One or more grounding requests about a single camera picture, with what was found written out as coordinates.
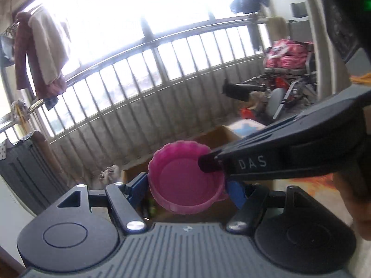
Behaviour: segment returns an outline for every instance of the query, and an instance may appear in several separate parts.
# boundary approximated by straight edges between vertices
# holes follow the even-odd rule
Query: pink bowl
[[[194,214],[227,198],[223,172],[205,174],[198,167],[199,156],[210,151],[195,141],[177,141],[155,152],[148,164],[148,182],[162,207],[174,213]]]

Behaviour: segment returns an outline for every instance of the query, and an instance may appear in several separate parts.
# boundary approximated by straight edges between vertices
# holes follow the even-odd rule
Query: pink bag
[[[307,57],[298,57],[287,55],[281,57],[281,66],[285,69],[300,69],[305,68],[305,61]]]
[[[278,58],[268,58],[265,63],[265,66],[267,68],[278,68],[278,61],[279,61]]]
[[[306,57],[308,54],[307,48],[299,44],[287,44],[286,55]]]
[[[270,50],[268,57],[269,58],[280,58],[286,55],[288,51],[288,44],[295,44],[295,42],[291,40],[285,40],[285,39],[276,41],[272,49]]]

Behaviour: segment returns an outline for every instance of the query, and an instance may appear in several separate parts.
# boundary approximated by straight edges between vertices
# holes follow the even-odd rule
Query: metal railing
[[[224,79],[243,81],[261,73],[264,58],[262,37],[259,37],[260,52],[256,53],[252,47],[247,47],[249,43],[240,34],[240,28],[264,23],[264,19],[256,21],[242,16],[197,23],[168,34],[145,37],[131,47],[67,75],[69,94],[66,92],[59,96],[60,105],[53,108],[53,120],[42,106],[42,101],[34,103],[29,111],[49,138],[54,154],[66,172],[72,176],[83,176],[73,170],[82,168],[85,176],[89,176],[87,183],[91,184],[93,177],[106,166],[119,162],[121,166],[129,166],[129,162],[152,154],[169,141],[194,137],[235,117],[236,105],[220,94],[221,84]],[[234,40],[229,35],[230,28],[236,28],[238,37]],[[221,46],[216,37],[216,32],[222,30],[227,46]],[[214,38],[216,44],[219,59],[216,65],[205,43],[203,35],[206,33]],[[191,48],[191,37],[198,38],[201,52]],[[184,71],[182,55],[175,47],[179,40],[183,40],[183,47],[189,51],[192,73]],[[177,78],[170,76],[169,68],[164,63],[164,55],[161,55],[164,44],[175,57],[180,73]],[[240,46],[242,57],[236,56],[236,45]],[[226,49],[230,50],[231,60],[223,57]],[[204,68],[198,65],[198,58],[202,54],[207,64]],[[148,55],[152,55],[154,64],[149,62]],[[142,59],[141,69],[147,72],[144,79],[138,78],[131,57]],[[128,76],[123,79],[121,67],[127,68],[131,75],[130,82]],[[103,72],[105,68],[111,70],[109,79]],[[112,91],[110,86],[114,82],[116,87]],[[96,86],[98,83],[101,85],[99,91]],[[77,88],[85,89],[84,99],[90,101],[88,106]],[[6,122],[9,117],[7,115],[0,119],[0,123]],[[14,129],[13,125],[12,122],[5,125],[0,129],[0,134],[6,133],[9,128]]]

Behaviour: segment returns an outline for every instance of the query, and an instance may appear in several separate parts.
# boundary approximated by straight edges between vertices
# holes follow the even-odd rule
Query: person's hand
[[[356,198],[350,185],[342,179],[339,173],[333,174],[333,183],[353,217],[355,228],[362,238],[371,240],[371,201]]]

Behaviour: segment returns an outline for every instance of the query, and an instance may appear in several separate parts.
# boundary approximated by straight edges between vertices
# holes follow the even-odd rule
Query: storage box
[[[235,127],[241,127],[241,124],[242,125],[248,124],[247,128],[249,128],[249,126],[252,125],[253,130],[259,130],[264,127],[263,125],[256,123],[255,121],[251,121],[251,124],[248,121],[241,120],[229,127],[218,126],[213,130],[196,137],[194,141],[201,144],[205,144],[211,149],[215,149],[227,143],[241,139],[242,137],[239,135],[244,134],[244,132],[241,133],[243,128],[236,129],[236,131],[238,130],[237,133],[239,135],[237,135],[232,130],[235,129]],[[122,175],[124,176],[124,180],[130,181],[131,179],[135,178],[139,173],[148,172],[149,161],[150,159],[146,160],[145,162],[139,165],[133,166],[128,170],[123,171]],[[270,189],[272,189],[273,181],[266,182],[260,181],[259,183],[264,184],[268,186]],[[222,224],[226,224],[234,215],[234,213],[237,211],[237,208],[230,199],[227,199],[224,201],[216,202],[209,209],[198,214],[192,215],[174,214],[171,213],[170,211],[163,209],[159,205],[156,206],[156,210],[157,210],[156,216],[155,218],[153,218],[155,222],[187,222],[187,223],[220,222]]]

